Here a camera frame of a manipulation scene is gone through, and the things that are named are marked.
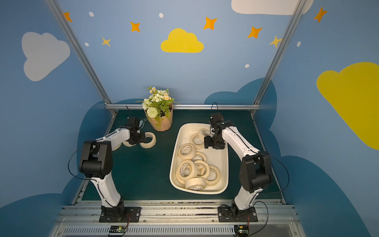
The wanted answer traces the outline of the cream plastic storage box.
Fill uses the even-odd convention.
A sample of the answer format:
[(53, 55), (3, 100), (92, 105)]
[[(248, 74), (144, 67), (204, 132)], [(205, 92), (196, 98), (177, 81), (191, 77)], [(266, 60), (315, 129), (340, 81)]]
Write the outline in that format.
[(210, 125), (187, 123), (179, 129), (174, 147), (170, 182), (178, 190), (204, 195), (224, 192), (229, 184), (228, 148), (204, 147)]

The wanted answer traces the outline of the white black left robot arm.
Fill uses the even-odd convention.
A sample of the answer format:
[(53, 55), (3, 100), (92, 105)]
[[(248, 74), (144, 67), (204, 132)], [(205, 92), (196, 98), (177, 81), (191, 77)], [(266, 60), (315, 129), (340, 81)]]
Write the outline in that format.
[(100, 222), (125, 221), (124, 202), (112, 178), (113, 151), (125, 141), (130, 145), (145, 142), (146, 135), (140, 131), (142, 123), (140, 118), (129, 117), (124, 126), (96, 140), (85, 141), (83, 144), (79, 171), (94, 184), (101, 198)]

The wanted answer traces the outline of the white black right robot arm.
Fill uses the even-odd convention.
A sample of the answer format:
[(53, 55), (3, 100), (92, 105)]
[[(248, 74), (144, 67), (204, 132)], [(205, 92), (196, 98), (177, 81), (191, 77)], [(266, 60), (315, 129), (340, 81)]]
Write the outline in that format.
[(241, 189), (232, 201), (231, 215), (236, 220), (246, 218), (253, 211), (252, 202), (271, 182), (271, 158), (251, 145), (230, 120), (212, 115), (210, 133), (204, 138), (204, 148), (223, 150), (230, 145), (241, 160)]

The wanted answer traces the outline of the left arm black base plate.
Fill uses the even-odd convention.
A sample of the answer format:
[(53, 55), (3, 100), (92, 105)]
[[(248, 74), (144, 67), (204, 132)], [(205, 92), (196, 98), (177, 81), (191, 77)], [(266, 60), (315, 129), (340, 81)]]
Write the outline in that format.
[(100, 223), (138, 223), (141, 207), (101, 207)]

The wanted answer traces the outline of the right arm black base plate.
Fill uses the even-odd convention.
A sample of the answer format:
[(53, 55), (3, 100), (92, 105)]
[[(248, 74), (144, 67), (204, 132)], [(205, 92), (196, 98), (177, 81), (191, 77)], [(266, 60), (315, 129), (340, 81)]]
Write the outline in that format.
[(217, 208), (219, 222), (258, 222), (255, 208), (239, 210), (234, 206), (220, 205)]

